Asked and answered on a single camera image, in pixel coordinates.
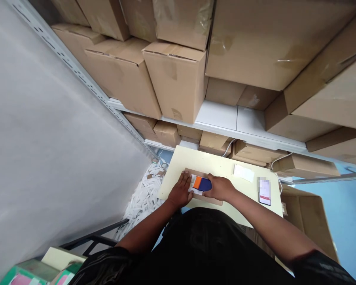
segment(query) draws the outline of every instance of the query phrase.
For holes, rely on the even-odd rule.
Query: black shirt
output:
[[[114,247],[95,253],[69,284],[356,284],[318,251],[292,268],[295,278],[223,212],[194,208],[169,223],[152,252],[136,256]]]

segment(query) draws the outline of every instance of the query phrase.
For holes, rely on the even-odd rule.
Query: blue floor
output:
[[[173,152],[164,150],[160,157],[169,163],[172,155]],[[341,174],[350,173],[342,165],[337,168]],[[295,188],[322,197],[340,263],[356,279],[356,181],[299,184]]]

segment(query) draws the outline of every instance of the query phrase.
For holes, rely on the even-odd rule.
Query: phone screen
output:
[[[265,177],[257,178],[257,187],[258,187],[258,201],[261,204],[268,206],[272,205],[271,200],[271,190],[270,190],[270,181]]]

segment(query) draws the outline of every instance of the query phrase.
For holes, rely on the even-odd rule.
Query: hand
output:
[[[166,202],[172,203],[177,209],[186,206],[194,195],[194,191],[188,192],[190,183],[191,175],[188,171],[182,171],[178,182],[174,185]]]
[[[232,182],[227,178],[209,174],[208,179],[212,183],[212,189],[204,191],[202,196],[215,198],[219,201],[229,201],[232,195],[237,192],[236,188],[232,185]]]

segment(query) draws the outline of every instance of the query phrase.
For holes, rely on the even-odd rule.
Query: forearm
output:
[[[286,265],[303,255],[322,250],[294,225],[284,218],[250,199],[239,191],[234,191],[227,199],[255,228],[266,244]]]
[[[178,208],[165,201],[157,210],[135,226],[116,245],[127,249],[130,253],[141,254],[153,249],[162,229]]]

